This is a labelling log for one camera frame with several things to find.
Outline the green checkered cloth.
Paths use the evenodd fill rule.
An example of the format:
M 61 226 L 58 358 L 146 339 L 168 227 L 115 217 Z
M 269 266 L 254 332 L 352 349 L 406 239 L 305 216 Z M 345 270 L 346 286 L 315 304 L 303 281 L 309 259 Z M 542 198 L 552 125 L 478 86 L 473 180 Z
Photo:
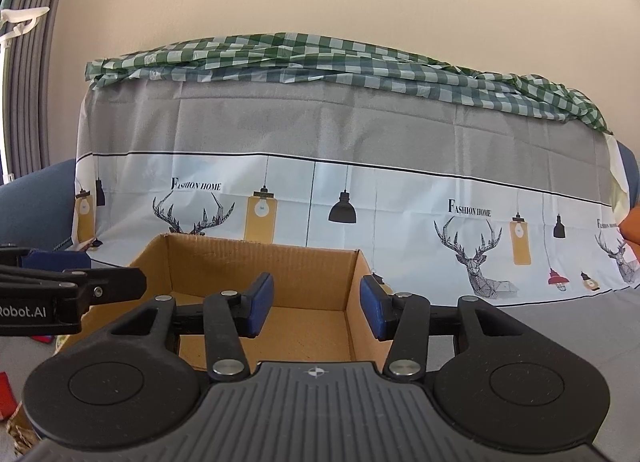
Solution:
M 537 74 L 478 71 L 396 48 L 297 32 L 187 40 L 93 59 L 85 78 L 93 89 L 131 80 L 324 81 L 610 130 L 585 94 Z

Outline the orange cushion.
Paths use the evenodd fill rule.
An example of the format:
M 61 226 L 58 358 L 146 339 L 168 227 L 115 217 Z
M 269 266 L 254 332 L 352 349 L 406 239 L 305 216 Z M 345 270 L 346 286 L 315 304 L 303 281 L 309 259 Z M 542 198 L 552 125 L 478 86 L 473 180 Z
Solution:
M 620 233 L 631 245 L 631 248 L 638 250 L 640 247 L 640 205 L 633 207 L 620 223 Z

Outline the clear bag of cookies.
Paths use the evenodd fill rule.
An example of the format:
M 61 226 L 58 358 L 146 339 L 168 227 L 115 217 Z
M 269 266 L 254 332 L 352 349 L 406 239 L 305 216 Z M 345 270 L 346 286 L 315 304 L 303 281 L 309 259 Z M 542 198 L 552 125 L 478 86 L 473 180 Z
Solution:
M 24 456 L 32 448 L 41 442 L 32 423 L 26 416 L 23 404 L 19 404 L 12 416 L 6 422 L 6 432 L 13 444 L 13 453 L 16 456 Z

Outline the grey curtain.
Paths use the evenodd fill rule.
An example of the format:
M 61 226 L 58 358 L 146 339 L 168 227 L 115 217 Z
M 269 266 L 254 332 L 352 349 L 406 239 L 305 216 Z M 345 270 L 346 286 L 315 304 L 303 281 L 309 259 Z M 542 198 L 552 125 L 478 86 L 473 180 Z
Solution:
M 50 163 L 48 87 L 53 30 L 59 0 L 1 0 L 1 11 L 50 7 L 38 26 L 9 47 L 6 79 L 8 157 L 14 179 Z

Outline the plain red snack packet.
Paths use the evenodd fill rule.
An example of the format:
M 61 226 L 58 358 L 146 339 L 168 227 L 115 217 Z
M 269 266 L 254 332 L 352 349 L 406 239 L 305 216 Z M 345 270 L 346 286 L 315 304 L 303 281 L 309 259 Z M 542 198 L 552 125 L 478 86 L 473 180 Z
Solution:
M 0 421 L 11 418 L 17 408 L 12 386 L 6 372 L 0 373 Z

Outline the grey deer print cover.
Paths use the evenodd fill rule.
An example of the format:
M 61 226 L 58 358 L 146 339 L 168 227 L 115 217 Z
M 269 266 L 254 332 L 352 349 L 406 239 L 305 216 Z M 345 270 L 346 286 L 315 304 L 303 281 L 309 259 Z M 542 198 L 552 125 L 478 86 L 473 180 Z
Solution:
M 74 230 L 132 261 L 161 234 L 358 250 L 449 304 L 634 289 L 613 138 L 324 82 L 134 80 L 87 94 Z

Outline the red chip packet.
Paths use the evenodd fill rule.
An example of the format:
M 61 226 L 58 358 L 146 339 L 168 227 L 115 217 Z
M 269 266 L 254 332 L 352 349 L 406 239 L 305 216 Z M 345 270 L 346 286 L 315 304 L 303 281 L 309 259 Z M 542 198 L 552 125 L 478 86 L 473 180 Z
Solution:
M 52 344 L 54 341 L 54 337 L 52 337 L 52 335 L 32 335 L 30 338 L 42 344 Z

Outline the open cardboard box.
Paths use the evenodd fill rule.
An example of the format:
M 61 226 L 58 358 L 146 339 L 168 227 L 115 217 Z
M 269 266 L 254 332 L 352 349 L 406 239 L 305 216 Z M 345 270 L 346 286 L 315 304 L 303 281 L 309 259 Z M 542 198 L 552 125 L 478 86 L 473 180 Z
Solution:
M 390 343 L 372 334 L 360 307 L 363 253 L 257 242 L 160 235 L 134 260 L 146 277 L 145 300 L 168 294 L 200 304 L 209 294 L 245 290 L 272 274 L 274 299 L 257 338 L 242 346 L 251 366 L 261 361 L 372 361 L 383 366 Z

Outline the white floor lamp stand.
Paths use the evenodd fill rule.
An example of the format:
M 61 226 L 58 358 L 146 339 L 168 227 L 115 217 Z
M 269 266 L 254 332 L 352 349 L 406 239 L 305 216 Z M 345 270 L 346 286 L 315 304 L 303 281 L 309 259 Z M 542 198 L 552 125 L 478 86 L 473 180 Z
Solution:
M 5 8 L 1 11 L 1 179 L 3 184 L 11 183 L 14 174 L 11 170 L 8 157 L 8 137 L 6 128 L 8 127 L 8 117 L 6 116 L 6 79 L 8 78 L 9 47 L 12 42 L 24 34 L 34 30 L 40 19 L 46 17 L 50 12 L 50 7 L 40 6 L 25 8 L 24 10 L 9 10 Z

